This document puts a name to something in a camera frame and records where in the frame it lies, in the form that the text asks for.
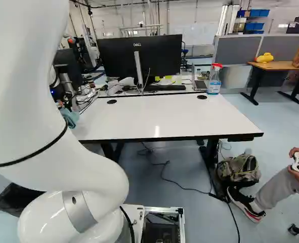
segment red bottle cap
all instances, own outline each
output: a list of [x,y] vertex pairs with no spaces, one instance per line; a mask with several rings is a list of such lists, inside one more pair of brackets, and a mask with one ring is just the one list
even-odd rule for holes
[[222,68],[222,64],[221,63],[213,63],[212,66]]

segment whiteboard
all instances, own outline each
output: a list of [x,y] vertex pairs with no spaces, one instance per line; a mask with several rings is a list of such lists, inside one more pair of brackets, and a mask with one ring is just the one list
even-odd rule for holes
[[182,34],[187,46],[208,45],[218,30],[218,22],[202,22],[169,26],[170,34]]

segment keyboard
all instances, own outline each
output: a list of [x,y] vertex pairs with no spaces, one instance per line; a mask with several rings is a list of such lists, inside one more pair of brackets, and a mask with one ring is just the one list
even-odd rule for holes
[[149,85],[144,88],[144,91],[177,91],[186,90],[184,85]]

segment cubicle divider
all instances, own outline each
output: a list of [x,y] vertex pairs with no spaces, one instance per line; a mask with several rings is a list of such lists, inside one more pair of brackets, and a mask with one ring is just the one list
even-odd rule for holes
[[299,47],[299,34],[250,34],[216,36],[213,62],[224,66],[244,65],[269,52],[275,61],[292,61]]
[[[299,48],[299,34],[250,34],[250,35],[225,35],[215,36],[215,53],[212,62],[221,63],[222,88],[246,89],[251,87],[252,80],[249,78],[252,68],[247,62],[269,52],[274,56],[274,61],[292,61]],[[262,82],[261,87],[268,90],[291,91],[292,84],[284,84],[286,75],[269,76]]]

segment gray pants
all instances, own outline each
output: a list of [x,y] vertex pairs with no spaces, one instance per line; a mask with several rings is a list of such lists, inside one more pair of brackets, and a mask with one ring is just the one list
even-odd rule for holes
[[255,203],[262,210],[271,209],[277,202],[296,193],[299,193],[299,182],[284,168],[257,192]]

